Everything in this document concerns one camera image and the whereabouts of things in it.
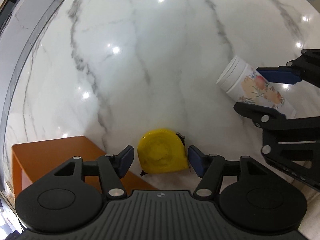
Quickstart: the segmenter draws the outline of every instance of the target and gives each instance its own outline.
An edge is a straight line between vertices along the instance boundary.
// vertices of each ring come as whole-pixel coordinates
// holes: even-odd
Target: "metal screw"
[[[271,146],[270,145],[265,145],[262,147],[261,152],[264,154],[268,154],[271,152]]]
[[[212,194],[212,191],[207,188],[198,189],[196,194],[200,197],[208,197]]]
[[[261,122],[268,122],[269,118],[269,115],[265,114],[263,117],[261,117]]]
[[[120,188],[112,188],[111,190],[108,191],[108,193],[110,196],[119,197],[124,194],[124,190]]]

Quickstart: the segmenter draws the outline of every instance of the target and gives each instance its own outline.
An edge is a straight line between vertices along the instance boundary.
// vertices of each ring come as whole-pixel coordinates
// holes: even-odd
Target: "logo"
[[[165,197],[165,194],[162,193],[162,192],[160,192],[160,193],[158,193],[156,196],[159,197],[159,198],[162,198],[162,197]]]

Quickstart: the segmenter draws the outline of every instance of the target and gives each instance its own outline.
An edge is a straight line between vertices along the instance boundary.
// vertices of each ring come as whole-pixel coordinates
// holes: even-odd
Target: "black mounting bracket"
[[[305,80],[320,88],[320,49],[303,49],[286,66],[257,71],[269,82]],[[269,165],[320,191],[320,116],[287,120],[276,109],[242,102],[234,110],[263,130],[261,154]]]
[[[188,158],[202,177],[193,197],[214,201],[231,222],[268,233],[299,227],[307,210],[303,194],[250,156],[227,161],[220,155],[205,155],[196,146],[190,146]],[[224,176],[237,176],[237,182],[220,193]]]
[[[88,223],[106,202],[127,197],[120,178],[133,158],[132,146],[117,156],[106,154],[95,161],[70,158],[18,195],[15,209],[20,221],[41,232],[64,232]],[[99,176],[102,194],[85,183],[85,176]]]

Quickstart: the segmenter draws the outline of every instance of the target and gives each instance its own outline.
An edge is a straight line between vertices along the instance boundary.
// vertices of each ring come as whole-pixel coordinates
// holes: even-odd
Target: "white cup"
[[[287,119],[294,118],[296,110],[259,72],[237,56],[231,62],[217,82],[228,96],[236,102],[275,108]]]

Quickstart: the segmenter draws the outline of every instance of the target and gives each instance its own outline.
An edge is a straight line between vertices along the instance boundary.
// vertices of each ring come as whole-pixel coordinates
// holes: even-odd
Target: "white marble surface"
[[[235,54],[275,67],[302,48],[320,48],[319,26],[306,0],[65,0],[17,84],[5,179],[13,144],[85,135],[117,154],[127,145],[136,150],[146,131],[161,127],[206,154],[263,163],[261,130],[236,114],[215,83]],[[318,88],[279,89],[296,117],[320,114]],[[131,170],[141,172],[137,156]],[[200,180],[189,170],[143,178],[160,189],[193,190]]]
[[[5,101],[5,98],[13,93],[14,87],[10,86],[10,82],[17,78],[14,70],[19,62],[21,52],[25,47],[31,46],[28,39],[51,3],[52,0],[41,0],[41,2],[39,0],[19,0],[6,27],[0,33],[1,123],[4,123],[8,114],[10,101]],[[4,131],[1,129],[0,138],[3,138],[3,134]],[[2,163],[2,154],[0,155],[0,163]],[[0,167],[0,177],[3,179],[2,166],[0,165]]]

